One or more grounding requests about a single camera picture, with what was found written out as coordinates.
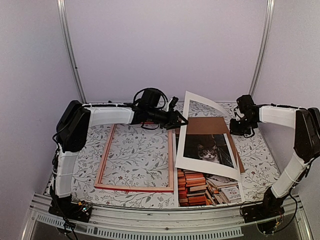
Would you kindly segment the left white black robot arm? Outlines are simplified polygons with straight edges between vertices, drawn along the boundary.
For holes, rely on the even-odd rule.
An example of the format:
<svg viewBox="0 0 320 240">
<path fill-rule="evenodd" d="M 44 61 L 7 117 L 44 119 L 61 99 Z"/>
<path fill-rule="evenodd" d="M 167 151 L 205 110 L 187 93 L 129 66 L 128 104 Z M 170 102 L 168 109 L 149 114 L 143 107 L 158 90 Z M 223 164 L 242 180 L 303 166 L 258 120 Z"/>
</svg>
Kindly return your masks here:
<svg viewBox="0 0 320 240">
<path fill-rule="evenodd" d="M 98 125 L 157 125 L 172 130 L 187 125 L 188 120 L 175 109 L 177 97 L 168 99 L 159 89 L 147 87 L 138 91 L 132 102 L 89 104 L 73 100 L 69 103 L 52 139 L 56 143 L 52 160 L 53 182 L 51 198 L 56 200 L 55 209 L 63 216 L 74 213 L 71 198 L 71 181 L 75 161 L 87 141 L 88 129 Z"/>
</svg>

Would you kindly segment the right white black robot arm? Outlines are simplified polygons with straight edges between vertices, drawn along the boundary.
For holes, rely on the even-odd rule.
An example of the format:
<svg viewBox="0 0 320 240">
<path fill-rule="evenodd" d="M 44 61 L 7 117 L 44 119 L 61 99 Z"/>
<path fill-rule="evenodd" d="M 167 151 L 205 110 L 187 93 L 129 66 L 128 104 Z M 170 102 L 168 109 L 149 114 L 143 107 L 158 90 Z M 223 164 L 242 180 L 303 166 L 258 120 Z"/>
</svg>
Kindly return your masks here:
<svg viewBox="0 0 320 240">
<path fill-rule="evenodd" d="M 249 94 L 236 100 L 235 117 L 230 120 L 229 131 L 232 135 L 251 138 L 259 124 L 284 127 L 290 132 L 276 143 L 291 147 L 291 157 L 286 162 L 279 179 L 266 190 L 258 213 L 269 218 L 278 210 L 291 189 L 308 175 L 314 160 L 320 156 L 320 110 L 317 107 L 298 107 L 283 104 L 256 104 Z"/>
</svg>

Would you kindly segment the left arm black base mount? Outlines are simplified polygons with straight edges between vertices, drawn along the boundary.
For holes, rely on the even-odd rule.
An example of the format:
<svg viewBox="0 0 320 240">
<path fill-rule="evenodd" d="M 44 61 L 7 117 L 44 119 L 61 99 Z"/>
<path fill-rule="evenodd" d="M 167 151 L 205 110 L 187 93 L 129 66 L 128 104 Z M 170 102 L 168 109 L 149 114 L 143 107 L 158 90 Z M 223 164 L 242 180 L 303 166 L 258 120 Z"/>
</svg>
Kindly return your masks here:
<svg viewBox="0 0 320 240">
<path fill-rule="evenodd" d="M 48 212 L 52 215 L 65 217 L 68 220 L 76 220 L 88 223 L 92 214 L 92 204 L 84 200 L 77 203 L 72 202 L 72 196 L 58 197 L 53 191 Z"/>
</svg>

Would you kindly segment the cat photo print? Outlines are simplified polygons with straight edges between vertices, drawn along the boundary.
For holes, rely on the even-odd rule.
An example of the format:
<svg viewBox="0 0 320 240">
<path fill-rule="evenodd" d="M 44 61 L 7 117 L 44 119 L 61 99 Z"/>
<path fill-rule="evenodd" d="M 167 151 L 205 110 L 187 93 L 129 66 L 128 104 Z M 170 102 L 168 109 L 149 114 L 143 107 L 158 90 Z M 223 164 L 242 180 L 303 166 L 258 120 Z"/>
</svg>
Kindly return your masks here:
<svg viewBox="0 0 320 240">
<path fill-rule="evenodd" d="M 183 159 L 191 159 L 187 168 L 177 168 L 178 204 L 180 207 L 239 204 L 242 186 L 231 172 L 238 169 L 231 143 L 225 133 L 187 134 Z"/>
</svg>

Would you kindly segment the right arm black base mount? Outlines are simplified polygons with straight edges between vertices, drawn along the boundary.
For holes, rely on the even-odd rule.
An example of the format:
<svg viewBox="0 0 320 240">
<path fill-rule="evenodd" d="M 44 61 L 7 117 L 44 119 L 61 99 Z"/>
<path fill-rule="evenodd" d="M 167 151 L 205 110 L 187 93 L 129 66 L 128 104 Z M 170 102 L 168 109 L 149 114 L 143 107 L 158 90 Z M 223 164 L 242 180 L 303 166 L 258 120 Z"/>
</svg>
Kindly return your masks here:
<svg viewBox="0 0 320 240">
<path fill-rule="evenodd" d="M 271 189 L 268 188 L 264 193 L 262 203 L 249 205 L 240 208 L 240 214 L 245 223 L 260 221 L 283 214 L 283 202 L 288 195 L 284 197 L 275 197 Z"/>
</svg>

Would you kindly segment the red wooden picture frame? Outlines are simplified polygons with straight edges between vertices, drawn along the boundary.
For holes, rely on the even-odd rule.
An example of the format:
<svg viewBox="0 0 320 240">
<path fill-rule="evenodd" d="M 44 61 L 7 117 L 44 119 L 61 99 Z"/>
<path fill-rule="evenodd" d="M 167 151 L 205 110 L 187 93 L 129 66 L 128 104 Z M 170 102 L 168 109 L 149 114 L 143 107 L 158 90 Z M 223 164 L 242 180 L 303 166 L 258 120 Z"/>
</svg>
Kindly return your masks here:
<svg viewBox="0 0 320 240">
<path fill-rule="evenodd" d="M 129 192 L 173 192 L 173 131 L 112 125 L 94 187 Z"/>
</svg>

